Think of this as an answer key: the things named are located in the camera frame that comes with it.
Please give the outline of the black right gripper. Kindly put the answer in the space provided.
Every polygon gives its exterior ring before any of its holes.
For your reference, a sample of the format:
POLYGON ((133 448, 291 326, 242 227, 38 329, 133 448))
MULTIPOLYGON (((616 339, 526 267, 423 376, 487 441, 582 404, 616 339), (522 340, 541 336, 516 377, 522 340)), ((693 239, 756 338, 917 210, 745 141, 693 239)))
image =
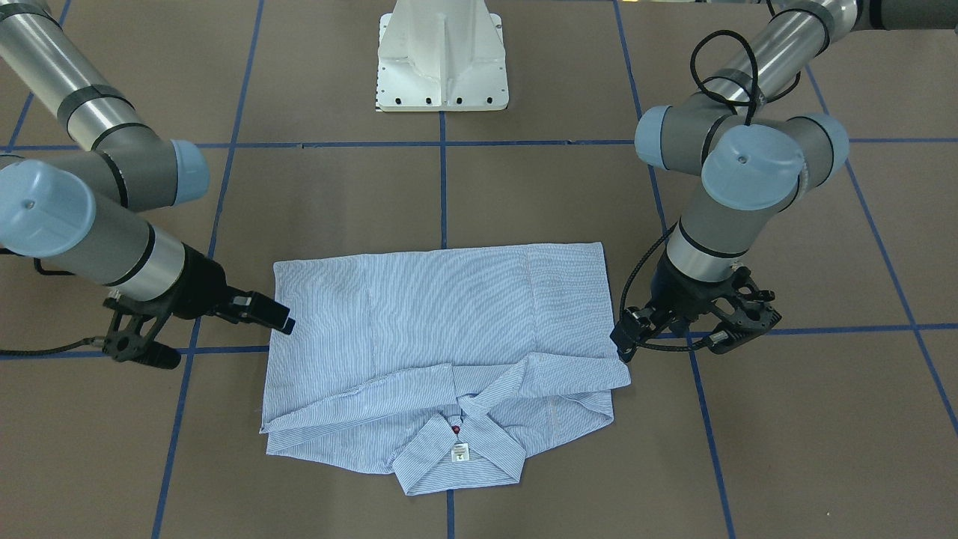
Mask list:
POLYGON ((167 293, 150 301, 150 314, 195 320, 214 315, 233 324, 253 324, 290 335, 296 320, 290 308, 259 291, 243 291, 227 283, 216 261, 184 245, 182 272, 167 293))

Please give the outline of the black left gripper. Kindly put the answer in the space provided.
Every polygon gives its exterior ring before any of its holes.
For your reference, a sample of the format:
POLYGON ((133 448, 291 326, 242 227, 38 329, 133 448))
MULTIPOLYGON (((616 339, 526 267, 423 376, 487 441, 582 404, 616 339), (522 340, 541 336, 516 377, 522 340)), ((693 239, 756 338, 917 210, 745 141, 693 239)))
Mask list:
POLYGON ((685 337, 692 322, 708 313, 709 300, 718 282, 698 281, 681 273, 667 255, 661 255, 651 279, 650 301, 646 307, 627 307, 620 312, 610 333, 619 359, 629 364, 636 351, 649 340, 670 329, 685 337))

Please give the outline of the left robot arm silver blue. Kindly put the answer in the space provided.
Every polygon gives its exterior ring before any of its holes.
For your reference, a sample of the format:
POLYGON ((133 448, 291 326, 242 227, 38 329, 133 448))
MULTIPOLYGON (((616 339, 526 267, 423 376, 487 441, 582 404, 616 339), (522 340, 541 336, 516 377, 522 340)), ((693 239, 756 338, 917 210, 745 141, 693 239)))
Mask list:
POLYGON ((697 91, 678 106, 650 107, 636 127, 640 160, 697 175, 701 184, 658 239, 665 252, 643 307, 620 305, 610 338, 623 362, 665 330, 685 337, 701 315, 710 334, 675 351, 727 353, 781 321, 775 293, 740 263, 767 222, 834 177, 849 156, 845 127, 828 114, 765 121, 812 59, 853 31, 956 28, 954 1, 787 1, 746 40, 715 31, 692 51, 697 91))

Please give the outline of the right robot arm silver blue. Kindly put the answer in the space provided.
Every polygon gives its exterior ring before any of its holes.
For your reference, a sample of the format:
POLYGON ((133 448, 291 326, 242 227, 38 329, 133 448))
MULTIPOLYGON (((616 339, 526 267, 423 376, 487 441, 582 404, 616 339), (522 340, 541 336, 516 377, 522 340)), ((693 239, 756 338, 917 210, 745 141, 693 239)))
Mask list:
POLYGON ((231 287, 208 256, 141 213, 204 197, 209 165, 165 140, 62 30, 44 1, 2 3, 2 58, 79 144, 51 158, 2 157, 2 245, 106 287, 117 315, 212 315, 290 334, 290 310, 231 287))

